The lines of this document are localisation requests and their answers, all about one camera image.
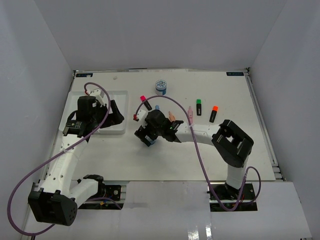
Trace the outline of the pink black highlighter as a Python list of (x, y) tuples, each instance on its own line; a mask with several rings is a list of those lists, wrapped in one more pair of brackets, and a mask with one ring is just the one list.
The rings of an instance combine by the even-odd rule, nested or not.
[(152, 106), (150, 105), (150, 103), (147, 101), (147, 98), (144, 95), (142, 95), (140, 97), (140, 100), (148, 111), (151, 111), (153, 109)]

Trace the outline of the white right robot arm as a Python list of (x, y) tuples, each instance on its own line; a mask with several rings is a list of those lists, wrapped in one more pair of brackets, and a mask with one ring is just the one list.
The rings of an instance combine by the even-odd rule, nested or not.
[(252, 152), (254, 140), (232, 120), (225, 119), (221, 124), (189, 125), (182, 120), (170, 121), (160, 110), (139, 110), (133, 120), (141, 126), (135, 131), (148, 147), (158, 137), (172, 143), (198, 143), (214, 146), (227, 163), (226, 195), (236, 200), (244, 193), (242, 186), (248, 157)]

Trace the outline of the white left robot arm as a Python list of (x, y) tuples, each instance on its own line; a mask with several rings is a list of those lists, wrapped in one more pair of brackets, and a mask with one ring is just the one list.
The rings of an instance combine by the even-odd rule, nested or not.
[(96, 96), (78, 98), (77, 110), (68, 116), (62, 131), (62, 155), (53, 161), (39, 190), (31, 191), (28, 196), (28, 203), (38, 222), (70, 226), (84, 202), (105, 196), (102, 176), (87, 174), (74, 187), (71, 187), (72, 177), (89, 142), (84, 137), (94, 129), (119, 125), (124, 119), (113, 99), (107, 106)]

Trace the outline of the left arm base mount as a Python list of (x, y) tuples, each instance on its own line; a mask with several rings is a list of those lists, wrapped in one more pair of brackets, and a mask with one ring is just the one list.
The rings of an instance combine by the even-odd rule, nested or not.
[(122, 198), (121, 185), (104, 185), (102, 190), (96, 195), (91, 196), (81, 207), (83, 209), (119, 209), (115, 202), (119, 202)]

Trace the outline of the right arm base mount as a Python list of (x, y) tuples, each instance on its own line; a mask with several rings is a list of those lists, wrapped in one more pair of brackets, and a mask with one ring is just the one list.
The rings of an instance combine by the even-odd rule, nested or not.
[[(236, 205), (239, 191), (236, 189), (227, 189), (224, 183), (211, 184), (218, 198), (223, 202), (226, 208), (231, 209)], [(215, 196), (210, 190), (209, 194), (209, 206), (211, 212), (224, 212), (225, 210), (220, 206)], [(252, 183), (246, 183), (243, 188), (243, 192), (240, 197), (240, 201), (235, 212), (256, 212), (258, 206), (256, 203), (256, 193)]]

